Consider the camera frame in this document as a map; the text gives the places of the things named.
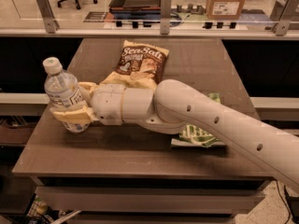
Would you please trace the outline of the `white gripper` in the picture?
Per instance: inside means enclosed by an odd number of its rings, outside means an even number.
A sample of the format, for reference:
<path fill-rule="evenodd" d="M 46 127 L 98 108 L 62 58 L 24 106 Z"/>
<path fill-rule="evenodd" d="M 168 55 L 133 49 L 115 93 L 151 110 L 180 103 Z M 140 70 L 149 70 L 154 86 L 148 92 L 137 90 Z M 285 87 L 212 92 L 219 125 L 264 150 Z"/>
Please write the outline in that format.
<path fill-rule="evenodd" d="M 104 125 L 122 124 L 121 99 L 125 90 L 124 85 L 104 84 L 98 86 L 93 82 L 79 82 L 78 88 L 84 100 L 86 102 L 91 101 L 93 109 L 86 105 L 75 110 L 52 107 L 50 112 L 57 120 L 77 124 L 90 124 L 98 118 Z"/>

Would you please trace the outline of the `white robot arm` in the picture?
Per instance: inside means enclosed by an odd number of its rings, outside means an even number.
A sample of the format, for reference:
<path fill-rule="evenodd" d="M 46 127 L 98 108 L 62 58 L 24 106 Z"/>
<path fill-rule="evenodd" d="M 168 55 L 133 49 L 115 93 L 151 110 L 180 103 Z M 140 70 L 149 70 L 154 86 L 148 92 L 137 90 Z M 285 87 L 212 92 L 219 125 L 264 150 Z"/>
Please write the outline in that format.
<path fill-rule="evenodd" d="M 154 91 L 85 82 L 83 93 L 90 97 L 88 102 L 53 107 L 50 112 L 63 122 L 133 123 L 167 134 L 179 133 L 192 124 L 216 136 L 293 191 L 299 190 L 299 137 L 221 105 L 180 81 L 164 80 Z"/>

